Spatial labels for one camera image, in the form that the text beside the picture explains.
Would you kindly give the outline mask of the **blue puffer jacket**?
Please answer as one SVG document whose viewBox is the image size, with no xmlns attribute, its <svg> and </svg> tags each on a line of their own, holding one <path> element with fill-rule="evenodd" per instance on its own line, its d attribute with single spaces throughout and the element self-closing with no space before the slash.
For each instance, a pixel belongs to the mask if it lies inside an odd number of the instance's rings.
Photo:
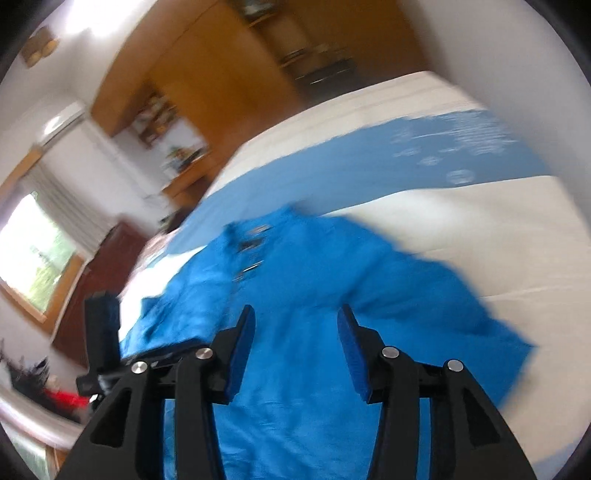
<svg viewBox="0 0 591 480">
<path fill-rule="evenodd" d="M 290 207 L 224 226 L 159 295 L 143 299 L 121 350 L 211 341 L 252 306 L 242 385 L 214 409 L 226 476 L 363 479 L 380 409 L 353 388 L 339 341 L 342 305 L 418 362 L 461 360 L 494 402 L 531 352 L 453 270 L 346 218 Z"/>
</svg>

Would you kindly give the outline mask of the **ceiling lamp with round shades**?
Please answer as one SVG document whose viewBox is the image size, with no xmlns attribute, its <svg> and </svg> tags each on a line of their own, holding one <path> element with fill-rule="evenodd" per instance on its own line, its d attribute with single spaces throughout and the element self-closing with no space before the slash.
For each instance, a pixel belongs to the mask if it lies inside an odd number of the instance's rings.
<svg viewBox="0 0 591 480">
<path fill-rule="evenodd" d="M 58 45 L 56 35 L 48 26 L 43 26 L 25 42 L 20 55 L 26 67 L 32 68 L 42 58 L 50 56 Z"/>
</svg>

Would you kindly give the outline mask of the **wooden desk with clutter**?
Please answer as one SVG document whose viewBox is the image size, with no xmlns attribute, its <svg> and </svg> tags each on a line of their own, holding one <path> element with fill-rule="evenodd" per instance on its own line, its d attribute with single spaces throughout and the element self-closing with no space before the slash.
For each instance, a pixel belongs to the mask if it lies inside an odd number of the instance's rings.
<svg viewBox="0 0 591 480">
<path fill-rule="evenodd" d="M 162 189 L 177 207 L 197 206 L 219 171 L 217 155 L 207 153 L 195 160 Z"/>
</svg>

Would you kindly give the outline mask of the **wooden framed window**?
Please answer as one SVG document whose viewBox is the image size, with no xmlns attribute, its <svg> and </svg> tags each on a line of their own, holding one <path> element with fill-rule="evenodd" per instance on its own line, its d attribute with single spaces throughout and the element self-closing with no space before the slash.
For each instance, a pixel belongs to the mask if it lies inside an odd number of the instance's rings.
<svg viewBox="0 0 591 480">
<path fill-rule="evenodd" d="M 44 333 L 53 333 L 85 263 L 36 192 L 17 193 L 3 205 L 1 294 Z"/>
</svg>

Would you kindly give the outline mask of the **dark red wooden dresser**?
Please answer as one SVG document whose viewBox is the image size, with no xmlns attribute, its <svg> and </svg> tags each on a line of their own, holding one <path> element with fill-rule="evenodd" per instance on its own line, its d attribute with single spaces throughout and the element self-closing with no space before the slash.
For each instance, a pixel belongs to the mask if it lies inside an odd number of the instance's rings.
<svg viewBox="0 0 591 480">
<path fill-rule="evenodd" d="M 118 295 L 127 283 L 148 238 L 134 225 L 119 221 L 106 235 L 94 257 L 82 269 L 53 334 L 52 347 L 86 367 L 84 302 L 95 293 Z"/>
</svg>

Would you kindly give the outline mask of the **grey window curtain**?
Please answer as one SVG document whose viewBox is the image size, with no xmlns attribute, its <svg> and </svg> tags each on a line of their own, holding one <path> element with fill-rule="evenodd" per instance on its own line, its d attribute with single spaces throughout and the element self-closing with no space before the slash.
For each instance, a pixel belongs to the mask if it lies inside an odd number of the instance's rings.
<svg viewBox="0 0 591 480">
<path fill-rule="evenodd" d="M 35 164 L 22 178 L 35 192 L 49 218 L 89 256 L 94 256 L 113 227 L 113 221 L 64 185 L 43 163 Z"/>
</svg>

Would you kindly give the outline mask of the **white wall air conditioner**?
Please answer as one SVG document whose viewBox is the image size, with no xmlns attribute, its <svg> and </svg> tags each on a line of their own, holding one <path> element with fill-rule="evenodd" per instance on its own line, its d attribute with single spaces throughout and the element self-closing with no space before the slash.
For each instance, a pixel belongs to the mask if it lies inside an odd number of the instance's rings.
<svg viewBox="0 0 591 480">
<path fill-rule="evenodd" d="M 84 103 L 80 101 L 70 103 L 44 124 L 35 144 L 41 149 L 48 148 L 54 141 L 82 122 L 86 113 L 87 108 Z"/>
</svg>

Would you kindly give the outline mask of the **wooden wardrobe wall unit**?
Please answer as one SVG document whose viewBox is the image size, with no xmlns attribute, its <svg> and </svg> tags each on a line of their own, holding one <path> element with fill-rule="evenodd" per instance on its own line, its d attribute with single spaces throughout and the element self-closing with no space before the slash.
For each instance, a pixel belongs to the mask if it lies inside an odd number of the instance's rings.
<svg viewBox="0 0 591 480">
<path fill-rule="evenodd" d="M 158 1 L 117 53 L 91 115 L 115 136 L 161 94 L 220 171 L 246 141 L 334 97 L 310 96 L 296 79 L 346 58 L 362 87 L 428 66 L 395 1 L 274 1 L 250 15 L 240 1 Z"/>
</svg>

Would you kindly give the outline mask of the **bed with blue-white blanket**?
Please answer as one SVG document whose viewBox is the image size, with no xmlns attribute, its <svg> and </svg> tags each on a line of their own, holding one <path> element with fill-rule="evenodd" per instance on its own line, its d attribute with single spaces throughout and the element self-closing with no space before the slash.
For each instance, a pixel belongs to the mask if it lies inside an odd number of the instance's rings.
<svg viewBox="0 0 591 480">
<path fill-rule="evenodd" d="M 224 226 L 283 207 L 342 217 L 453 270 L 531 346 L 495 402 L 535 475 L 559 474 L 590 423 L 590 233 L 560 180 L 460 88 L 430 72 L 339 96 L 249 140 L 124 293 L 146 296 Z"/>
</svg>

